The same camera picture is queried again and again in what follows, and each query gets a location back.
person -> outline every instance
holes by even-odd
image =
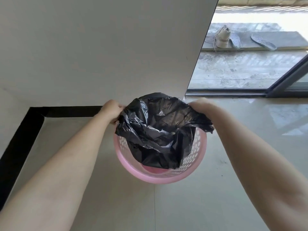
[[[308,230],[308,180],[269,144],[206,98],[190,103],[208,116],[249,199],[270,230]],[[70,230],[105,129],[123,106],[115,100],[40,168],[0,213],[0,230]]]

pink rim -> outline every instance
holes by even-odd
[[[173,183],[173,182],[177,182],[180,181],[184,178],[186,178],[188,175],[190,175],[201,163],[204,155],[205,155],[205,151],[206,151],[206,145],[207,145],[207,136],[206,133],[203,132],[202,130],[199,130],[204,136],[202,136],[203,139],[203,144],[201,145],[201,149],[199,151],[199,157],[197,158],[197,160],[194,162],[194,164],[189,167],[186,171],[184,171],[181,174],[169,177],[169,178],[156,178],[156,177],[151,177],[148,175],[145,175],[141,172],[139,172],[138,170],[136,170],[125,158],[124,156],[121,154],[121,150],[120,147],[117,143],[118,140],[118,136],[116,134],[114,134],[113,136],[113,143],[114,143],[114,147],[115,147],[115,152],[118,156],[118,159],[120,160],[121,164],[123,165],[123,167],[129,171],[133,176],[135,176],[136,178],[139,178],[142,181],[145,182],[149,182],[149,183],[153,183],[153,184],[169,184],[169,183]]]

pink plastic basket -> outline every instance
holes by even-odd
[[[184,158],[183,164],[177,169],[159,169],[143,166],[134,159],[124,137],[114,134],[113,143],[121,164],[136,178],[154,184],[168,184],[186,178],[198,167],[205,154],[207,138],[204,131],[196,128],[191,152],[189,156]]]

black plastic bag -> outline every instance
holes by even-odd
[[[214,130],[210,119],[179,98],[152,93],[134,99],[121,112],[115,133],[127,140],[138,162],[175,169],[190,154],[196,127]]]

person's left arm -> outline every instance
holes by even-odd
[[[3,208],[0,230],[70,230],[105,129],[122,110],[115,100],[104,104]]]

